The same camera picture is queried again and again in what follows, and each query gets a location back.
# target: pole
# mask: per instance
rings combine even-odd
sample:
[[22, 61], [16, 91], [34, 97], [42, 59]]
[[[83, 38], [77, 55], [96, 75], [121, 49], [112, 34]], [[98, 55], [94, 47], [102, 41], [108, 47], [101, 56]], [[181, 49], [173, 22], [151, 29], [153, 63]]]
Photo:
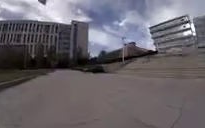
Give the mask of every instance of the pole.
[[27, 45], [24, 44], [24, 69], [27, 68]]
[[122, 38], [123, 41], [123, 49], [122, 49], [122, 62], [125, 62], [125, 37]]

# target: lamp post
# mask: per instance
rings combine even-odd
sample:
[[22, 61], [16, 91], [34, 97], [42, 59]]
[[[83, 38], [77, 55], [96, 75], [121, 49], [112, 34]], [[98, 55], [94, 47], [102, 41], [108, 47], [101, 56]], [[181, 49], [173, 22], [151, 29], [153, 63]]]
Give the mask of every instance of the lamp post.
[[122, 41], [123, 41], [123, 49], [122, 49], [122, 62], [125, 62], [125, 37], [122, 37]]

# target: staircase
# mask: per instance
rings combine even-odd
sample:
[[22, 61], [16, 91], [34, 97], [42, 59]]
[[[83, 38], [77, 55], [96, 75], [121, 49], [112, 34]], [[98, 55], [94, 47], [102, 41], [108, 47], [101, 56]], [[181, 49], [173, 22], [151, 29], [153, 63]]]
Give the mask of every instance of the staircase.
[[117, 73], [156, 78], [205, 78], [205, 54], [139, 58]]

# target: pavement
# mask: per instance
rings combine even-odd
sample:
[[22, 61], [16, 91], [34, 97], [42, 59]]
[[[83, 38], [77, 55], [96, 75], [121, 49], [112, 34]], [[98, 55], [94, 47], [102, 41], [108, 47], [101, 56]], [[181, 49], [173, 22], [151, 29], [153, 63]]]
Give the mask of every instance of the pavement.
[[205, 79], [58, 70], [1, 92], [0, 128], [205, 128]]

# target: sky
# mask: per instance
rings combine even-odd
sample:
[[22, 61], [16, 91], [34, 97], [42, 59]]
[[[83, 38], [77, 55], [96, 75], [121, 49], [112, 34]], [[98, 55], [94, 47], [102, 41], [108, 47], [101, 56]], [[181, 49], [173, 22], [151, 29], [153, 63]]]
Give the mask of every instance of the sky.
[[88, 22], [92, 56], [122, 47], [122, 37], [154, 49], [148, 27], [185, 14], [205, 15], [205, 0], [0, 0], [0, 20]]

